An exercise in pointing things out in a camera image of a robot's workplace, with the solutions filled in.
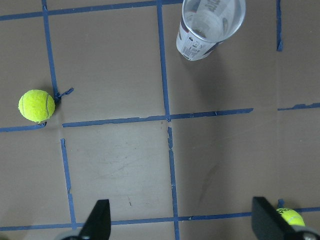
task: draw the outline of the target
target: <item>gray floor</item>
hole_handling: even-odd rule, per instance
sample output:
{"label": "gray floor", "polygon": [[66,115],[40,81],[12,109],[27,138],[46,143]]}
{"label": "gray floor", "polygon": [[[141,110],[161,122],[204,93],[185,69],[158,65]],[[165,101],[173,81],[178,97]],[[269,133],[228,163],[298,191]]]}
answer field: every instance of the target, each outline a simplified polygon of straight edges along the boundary
{"label": "gray floor", "polygon": [[[276,1],[247,0],[196,62],[176,49],[181,3],[46,2],[0,2],[0,238],[54,239],[98,199],[112,240],[254,240],[253,196],[320,231],[319,1],[281,1],[277,52]],[[74,91],[27,130],[20,97],[55,78]]]}

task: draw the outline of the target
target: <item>plastic cup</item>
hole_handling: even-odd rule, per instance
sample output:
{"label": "plastic cup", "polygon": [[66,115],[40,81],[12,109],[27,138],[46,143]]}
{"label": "plastic cup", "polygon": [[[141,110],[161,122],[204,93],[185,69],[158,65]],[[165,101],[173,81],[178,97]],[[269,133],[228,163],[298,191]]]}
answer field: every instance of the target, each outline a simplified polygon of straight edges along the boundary
{"label": "plastic cup", "polygon": [[245,14],[245,0],[184,0],[178,51],[189,61],[206,58],[240,28]]}

